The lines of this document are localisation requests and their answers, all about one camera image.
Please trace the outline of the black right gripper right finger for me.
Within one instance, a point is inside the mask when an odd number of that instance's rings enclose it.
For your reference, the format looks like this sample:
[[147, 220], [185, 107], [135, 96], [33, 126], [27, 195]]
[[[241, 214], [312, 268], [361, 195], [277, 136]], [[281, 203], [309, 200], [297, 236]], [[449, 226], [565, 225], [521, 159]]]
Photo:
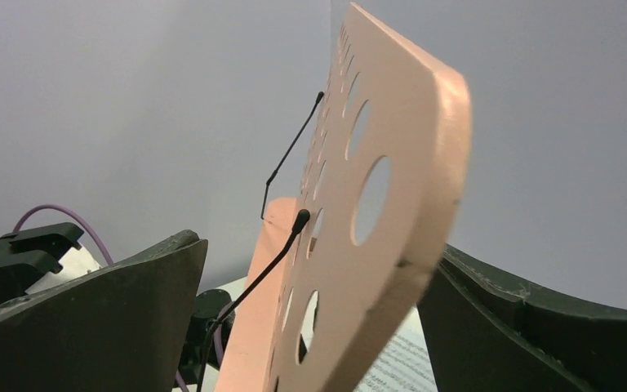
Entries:
[[447, 247], [417, 304], [441, 391], [627, 391], [627, 310]]

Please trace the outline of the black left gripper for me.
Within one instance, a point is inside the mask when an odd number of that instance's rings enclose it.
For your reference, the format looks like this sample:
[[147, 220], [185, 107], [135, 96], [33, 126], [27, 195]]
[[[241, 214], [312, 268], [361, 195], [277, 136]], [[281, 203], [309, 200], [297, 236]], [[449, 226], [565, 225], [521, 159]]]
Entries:
[[25, 229], [0, 237], [0, 305], [25, 296], [33, 287], [70, 277], [63, 259], [79, 251], [83, 230], [65, 222]]

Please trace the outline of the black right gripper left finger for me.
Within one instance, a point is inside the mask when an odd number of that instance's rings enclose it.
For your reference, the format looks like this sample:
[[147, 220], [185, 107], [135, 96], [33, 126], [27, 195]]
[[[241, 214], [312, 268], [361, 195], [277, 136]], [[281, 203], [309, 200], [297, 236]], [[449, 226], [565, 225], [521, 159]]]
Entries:
[[0, 305], [0, 391], [169, 391], [208, 241], [183, 230]]

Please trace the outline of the pink perforated music stand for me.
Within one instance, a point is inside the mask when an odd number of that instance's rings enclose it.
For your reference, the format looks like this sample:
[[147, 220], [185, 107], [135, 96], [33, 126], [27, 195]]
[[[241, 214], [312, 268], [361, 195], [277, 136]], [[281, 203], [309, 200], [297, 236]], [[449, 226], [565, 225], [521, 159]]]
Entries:
[[214, 391], [352, 391], [430, 282], [462, 199], [464, 77], [358, 4], [337, 38], [299, 193], [266, 209]]

